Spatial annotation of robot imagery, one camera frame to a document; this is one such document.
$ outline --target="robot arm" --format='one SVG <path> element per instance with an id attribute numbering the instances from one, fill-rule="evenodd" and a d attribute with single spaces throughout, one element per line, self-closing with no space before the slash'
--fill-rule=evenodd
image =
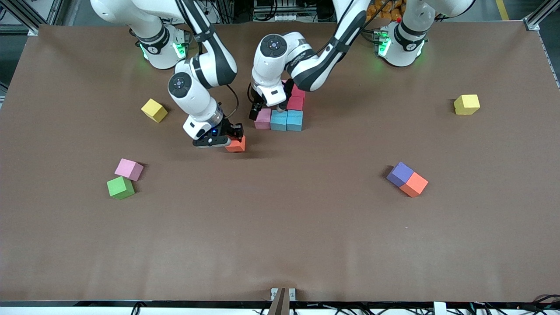
<path id="1" fill-rule="evenodd" d="M 284 69 L 299 89 L 315 91 L 320 88 L 365 23 L 368 4 L 369 0 L 334 1 L 339 22 L 321 55 L 315 53 L 300 33 L 265 36 L 257 47 L 253 62 L 251 94 L 255 106 L 251 118 L 256 118 L 259 103 L 285 109 L 287 97 L 280 81 Z"/>
<path id="2" fill-rule="evenodd" d="M 422 53 L 424 38 L 433 24 L 436 11 L 454 17 L 467 11 L 474 0 L 409 0 L 400 23 L 391 22 L 381 30 L 387 38 L 378 55 L 390 64 L 405 67 Z"/>
<path id="3" fill-rule="evenodd" d="M 95 12 L 104 20 L 130 26 L 140 41 L 144 57 L 156 68 L 175 66 L 168 90 L 179 107 L 189 114 L 183 129 L 197 147 L 226 146 L 230 138 L 241 139 L 243 127 L 224 118 L 219 103 L 207 89 L 230 84 L 237 65 L 194 0 L 90 0 Z M 163 25 L 159 17 L 185 21 L 195 32 L 195 39 L 207 52 L 188 61 L 178 49 L 184 32 Z"/>

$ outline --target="yellow cube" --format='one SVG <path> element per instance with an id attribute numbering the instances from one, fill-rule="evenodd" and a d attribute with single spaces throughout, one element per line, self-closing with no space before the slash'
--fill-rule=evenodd
<path id="1" fill-rule="evenodd" d="M 150 99 L 143 107 L 142 111 L 146 116 L 152 118 L 156 123 L 159 123 L 165 115 L 167 110 L 160 103 Z"/>
<path id="2" fill-rule="evenodd" d="M 478 95 L 461 95 L 455 102 L 455 114 L 457 115 L 472 115 L 480 108 L 478 102 Z"/>

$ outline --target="cube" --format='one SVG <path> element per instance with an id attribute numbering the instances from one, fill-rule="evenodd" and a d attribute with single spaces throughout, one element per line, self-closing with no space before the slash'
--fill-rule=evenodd
<path id="1" fill-rule="evenodd" d="M 290 131 L 301 131 L 304 123 L 304 113 L 300 110 L 288 110 L 286 129 Z"/>
<path id="2" fill-rule="evenodd" d="M 119 166 L 116 167 L 115 174 L 136 182 L 143 169 L 144 167 L 137 162 L 121 159 Z"/>
<path id="3" fill-rule="evenodd" d="M 478 95 L 461 95 L 455 102 L 455 114 L 457 115 L 472 115 L 480 108 L 478 102 Z"/>
<path id="4" fill-rule="evenodd" d="M 297 98 L 305 98 L 305 91 L 300 90 L 295 84 L 293 85 L 292 89 L 292 96 Z"/>
<path id="5" fill-rule="evenodd" d="M 150 117 L 156 123 L 160 121 L 167 115 L 167 110 L 160 103 L 150 99 L 143 107 L 142 111 L 146 116 Z"/>
<path id="6" fill-rule="evenodd" d="M 245 152 L 245 136 L 241 138 L 241 141 L 237 139 L 231 140 L 231 144 L 226 146 L 228 152 Z"/>
<path id="7" fill-rule="evenodd" d="M 387 176 L 387 179 L 397 187 L 401 187 L 410 179 L 412 173 L 414 173 L 414 171 L 410 167 L 406 166 L 402 162 L 399 162 L 399 164 L 393 167 L 391 173 Z"/>
<path id="8" fill-rule="evenodd" d="M 288 106 L 286 109 L 293 109 L 293 110 L 303 110 L 304 109 L 304 99 L 298 96 L 292 96 L 288 100 Z"/>
<path id="9" fill-rule="evenodd" d="M 109 189 L 109 195 L 118 200 L 130 197 L 135 193 L 132 182 L 122 176 L 108 181 L 107 188 Z"/>
<path id="10" fill-rule="evenodd" d="M 272 109 L 263 108 L 260 110 L 259 115 L 255 120 L 256 129 L 270 129 L 270 116 L 272 115 Z"/>
<path id="11" fill-rule="evenodd" d="M 270 116 L 270 128 L 272 130 L 286 131 L 286 123 L 288 121 L 288 111 L 279 113 L 277 110 L 272 111 Z"/>
<path id="12" fill-rule="evenodd" d="M 422 176 L 418 175 L 416 172 L 412 173 L 408 181 L 400 187 L 400 190 L 405 192 L 411 197 L 418 197 L 428 184 Z"/>

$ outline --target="orange cube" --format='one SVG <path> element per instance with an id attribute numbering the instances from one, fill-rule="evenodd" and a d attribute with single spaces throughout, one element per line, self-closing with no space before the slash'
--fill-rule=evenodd
<path id="1" fill-rule="evenodd" d="M 405 192 L 407 195 L 411 197 L 418 197 L 428 184 L 428 181 L 425 180 L 422 176 L 418 175 L 418 173 L 412 173 L 410 179 L 400 187 L 400 190 Z"/>
<path id="2" fill-rule="evenodd" d="M 228 152 L 245 152 L 245 136 L 241 138 L 241 142 L 237 139 L 231 140 L 231 144 L 226 146 Z"/>

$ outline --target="blue cube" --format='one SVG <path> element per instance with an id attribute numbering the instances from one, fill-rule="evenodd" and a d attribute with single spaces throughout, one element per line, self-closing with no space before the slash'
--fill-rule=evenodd
<path id="1" fill-rule="evenodd" d="M 393 184 L 397 185 L 398 187 L 406 184 L 406 182 L 410 179 L 414 171 L 406 166 L 404 163 L 399 162 L 391 173 L 387 176 L 387 179 L 392 182 Z"/>
<path id="2" fill-rule="evenodd" d="M 286 131 L 286 123 L 288 121 L 288 112 L 279 113 L 277 110 L 272 111 L 270 116 L 270 128 L 272 130 Z"/>
<path id="3" fill-rule="evenodd" d="M 304 123 L 304 113 L 300 110 L 289 110 L 286 128 L 291 131 L 301 131 L 301 125 Z"/>

